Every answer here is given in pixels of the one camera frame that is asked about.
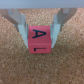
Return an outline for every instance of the brown granular surface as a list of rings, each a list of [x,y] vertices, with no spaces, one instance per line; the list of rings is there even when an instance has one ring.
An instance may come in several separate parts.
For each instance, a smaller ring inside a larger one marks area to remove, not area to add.
[[[60,9],[20,9],[28,25],[50,25]],[[0,84],[84,84],[84,9],[65,24],[50,54],[30,54],[0,16]]]

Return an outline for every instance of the block top face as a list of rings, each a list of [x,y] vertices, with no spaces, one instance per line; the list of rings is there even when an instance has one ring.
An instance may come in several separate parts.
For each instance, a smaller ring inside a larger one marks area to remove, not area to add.
[[[82,7],[84,7],[84,0],[0,0],[0,9]]]
[[[51,44],[50,26],[29,26],[29,44]]]

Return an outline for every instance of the alphabet block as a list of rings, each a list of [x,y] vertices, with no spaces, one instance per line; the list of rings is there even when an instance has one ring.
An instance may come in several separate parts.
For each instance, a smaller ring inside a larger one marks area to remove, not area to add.
[[[30,53],[50,53],[50,26],[29,26],[28,47]]]

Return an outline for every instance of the red block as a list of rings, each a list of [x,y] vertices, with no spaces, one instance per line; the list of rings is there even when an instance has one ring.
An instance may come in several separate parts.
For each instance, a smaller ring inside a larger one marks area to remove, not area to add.
[[[30,53],[50,53],[50,36],[50,26],[29,26],[28,47]]]

